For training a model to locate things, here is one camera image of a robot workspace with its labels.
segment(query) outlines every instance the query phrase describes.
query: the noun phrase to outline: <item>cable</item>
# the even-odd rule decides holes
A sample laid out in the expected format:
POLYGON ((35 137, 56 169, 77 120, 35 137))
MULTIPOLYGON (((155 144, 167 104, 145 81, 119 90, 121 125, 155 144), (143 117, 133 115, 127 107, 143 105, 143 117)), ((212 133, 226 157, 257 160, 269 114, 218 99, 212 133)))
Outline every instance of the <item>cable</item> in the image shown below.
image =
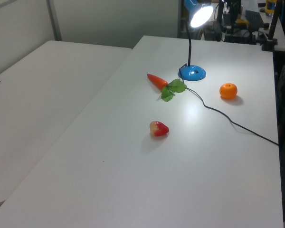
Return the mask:
POLYGON ((219 5, 216 6, 215 10, 214 10, 214 16, 213 16, 213 26, 214 26, 214 21, 215 21, 215 13, 217 12, 217 8, 219 5))
POLYGON ((230 38, 231 38, 233 35, 235 35, 236 33, 238 33, 239 31, 242 31, 242 30, 247 30, 247 32, 252 33, 251 30, 246 29, 246 28, 242 28, 242 29, 240 29, 240 30, 238 30, 238 31, 236 31, 236 32, 234 32, 234 33, 232 33, 232 34, 228 37, 228 42, 230 42, 230 38))
POLYGON ((215 108, 212 108, 212 107, 209 107, 209 106, 205 105, 204 100, 200 97, 200 95, 198 95, 197 92, 195 92, 194 90, 192 90, 192 89, 190 89, 190 88, 187 88, 187 90, 189 90, 189 91, 192 92, 195 96, 197 96, 197 97, 202 101, 202 103, 203 103, 203 105, 204 105, 205 108, 208 108, 208 109, 211 109, 211 110, 216 111, 216 112, 218 112, 218 113, 221 113, 221 114, 222 114, 223 116, 225 116, 232 124, 234 124, 234 125, 236 125, 236 126, 239 126, 239 127, 243 128, 243 129, 245 129, 246 131, 249 131, 249 132, 255 134, 256 136, 261 137, 262 139, 265 139, 265 140, 267 140, 267 141, 273 143, 274 145, 277 145, 277 146, 279 145, 278 143, 276 143, 276 142, 274 142, 274 141, 272 141, 272 140, 270 140, 270 139, 268 139, 268 138, 265 138, 265 137, 261 136, 260 134, 258 134, 258 133, 254 132, 254 131, 252 131, 252 130, 250 130, 250 129, 248 129, 248 128, 245 128, 245 127, 239 125, 239 124, 236 123, 236 122, 233 122, 233 121, 230 119, 230 117, 227 116, 225 113, 221 112, 221 111, 218 110, 218 109, 215 109, 215 108))
POLYGON ((197 31, 195 31, 195 39, 197 39, 197 37, 200 35, 200 31, 202 30, 202 27, 199 27, 199 29, 197 31))
POLYGON ((252 34, 254 33, 254 32, 251 32, 251 31, 247 31, 247 32, 245 32, 243 35, 242 35, 242 38, 244 38, 244 36, 247 34, 249 32, 249 40, 248 40, 248 43, 250 44, 251 43, 251 36, 252 36, 252 34))
POLYGON ((191 61, 191 37, 190 37, 190 33, 189 33, 188 23, 186 23, 186 31, 187 31, 187 36, 188 36, 188 39, 189 39, 188 66, 190 66, 190 61, 191 61))
POLYGON ((258 31, 258 32, 257 32, 257 35, 258 35, 258 36, 259 36, 259 33, 263 33, 263 35, 266 37, 266 34, 265 34, 264 32, 258 31))

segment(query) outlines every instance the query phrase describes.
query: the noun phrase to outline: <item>blue lamp base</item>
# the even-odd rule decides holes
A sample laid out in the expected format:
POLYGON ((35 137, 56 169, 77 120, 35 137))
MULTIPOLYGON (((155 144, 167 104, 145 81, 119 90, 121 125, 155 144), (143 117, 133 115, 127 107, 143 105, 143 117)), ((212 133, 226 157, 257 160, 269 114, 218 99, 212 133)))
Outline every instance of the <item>blue lamp base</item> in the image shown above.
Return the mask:
POLYGON ((206 71, 195 65, 184 66, 179 69, 179 77, 187 81, 199 81, 206 77, 206 71))

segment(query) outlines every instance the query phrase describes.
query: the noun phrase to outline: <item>toy carrot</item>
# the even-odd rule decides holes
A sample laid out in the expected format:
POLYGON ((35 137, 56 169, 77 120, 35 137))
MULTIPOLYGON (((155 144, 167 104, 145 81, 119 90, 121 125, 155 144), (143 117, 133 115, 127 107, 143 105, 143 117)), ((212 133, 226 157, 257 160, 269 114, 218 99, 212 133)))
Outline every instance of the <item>toy carrot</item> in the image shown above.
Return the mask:
POLYGON ((165 86, 168 85, 168 82, 163 80, 160 77, 157 77, 155 75, 147 74, 148 79, 161 91, 165 86))
POLYGON ((155 75, 147 74, 148 79, 161 91, 161 98, 163 101, 170 101, 175 93, 182 93, 185 91, 187 86, 179 79, 174 79, 168 83, 160 77, 155 75))

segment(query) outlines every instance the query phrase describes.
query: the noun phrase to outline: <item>gray wall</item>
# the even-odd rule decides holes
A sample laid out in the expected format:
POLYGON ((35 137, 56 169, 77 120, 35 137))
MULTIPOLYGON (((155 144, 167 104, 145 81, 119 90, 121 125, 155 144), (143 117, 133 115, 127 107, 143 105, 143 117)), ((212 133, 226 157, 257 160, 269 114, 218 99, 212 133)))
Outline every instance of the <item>gray wall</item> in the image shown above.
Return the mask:
POLYGON ((0 7, 0 73, 48 40, 54 40, 54 33, 45 0, 16 0, 0 7))
POLYGON ((50 0, 63 41, 133 48, 178 35, 180 0, 50 0))

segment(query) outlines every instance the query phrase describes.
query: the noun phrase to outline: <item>orange carrot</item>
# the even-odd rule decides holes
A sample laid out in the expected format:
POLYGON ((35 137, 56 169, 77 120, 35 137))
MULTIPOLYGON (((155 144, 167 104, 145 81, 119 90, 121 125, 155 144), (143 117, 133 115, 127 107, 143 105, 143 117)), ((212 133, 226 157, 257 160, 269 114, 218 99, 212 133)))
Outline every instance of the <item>orange carrot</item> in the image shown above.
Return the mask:
POLYGON ((151 74, 147 74, 148 79, 159 89, 162 90, 162 88, 164 88, 168 82, 166 82, 165 80, 163 80, 160 77, 157 77, 155 75, 151 75, 151 74))

